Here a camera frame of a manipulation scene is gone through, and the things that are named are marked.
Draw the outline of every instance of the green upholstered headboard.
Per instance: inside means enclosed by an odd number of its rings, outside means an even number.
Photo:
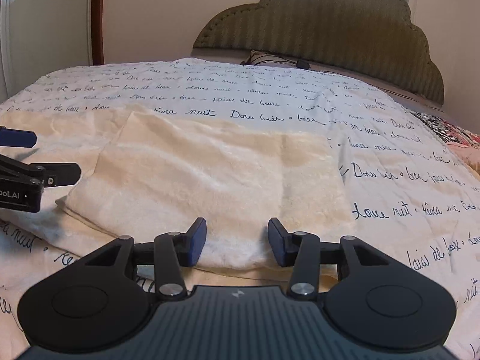
[[[443,104],[443,80],[405,0],[260,0],[224,10],[194,48],[297,57],[378,78]]]

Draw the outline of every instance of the metal bolt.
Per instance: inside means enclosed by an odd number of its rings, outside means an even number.
[[[292,285],[291,290],[298,295],[309,295],[315,291],[315,288],[310,283],[296,283]]]
[[[183,287],[180,284],[167,283],[160,286],[158,291],[165,296],[175,296],[182,293]]]

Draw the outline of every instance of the cream towel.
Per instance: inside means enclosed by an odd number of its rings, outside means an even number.
[[[87,225],[136,242],[184,232],[202,216],[208,234],[199,267],[275,269],[266,236],[273,216],[289,231],[330,242],[354,232],[330,150],[307,133],[135,111],[59,203]]]

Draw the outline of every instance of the bed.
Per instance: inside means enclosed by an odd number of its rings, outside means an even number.
[[[356,234],[447,288],[457,319],[446,345],[461,359],[479,359],[480,178],[412,115],[448,119],[441,110],[441,74],[425,35],[410,22],[407,3],[261,0],[215,16],[192,55],[52,72],[0,104],[0,124],[30,126],[39,136],[39,152],[51,161],[75,161],[90,145],[87,174],[118,132],[110,123],[98,133],[98,115],[129,107],[165,118],[324,137]],[[47,126],[58,117],[62,124]],[[68,134],[75,119],[85,124]],[[57,157],[52,148],[63,152]],[[5,148],[2,154],[25,162],[35,158],[26,149]],[[116,235],[69,212],[62,200],[69,193],[69,187],[45,190],[38,214],[0,210],[1,360],[28,345],[16,318],[22,293]],[[248,265],[225,269],[221,263],[200,268],[185,272],[190,288],[284,284],[288,274]],[[139,270],[139,285],[151,290],[151,277],[148,269]],[[334,283],[326,273],[321,290]]]

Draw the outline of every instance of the bedspread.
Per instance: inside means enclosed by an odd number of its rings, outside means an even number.
[[[0,112],[101,112],[132,103],[170,117],[325,136],[359,237],[450,291],[458,312],[447,346],[462,359],[479,358],[480,181],[387,94],[337,74],[186,58],[54,72]],[[0,218],[19,221],[9,215]],[[35,219],[17,224],[42,236]]]

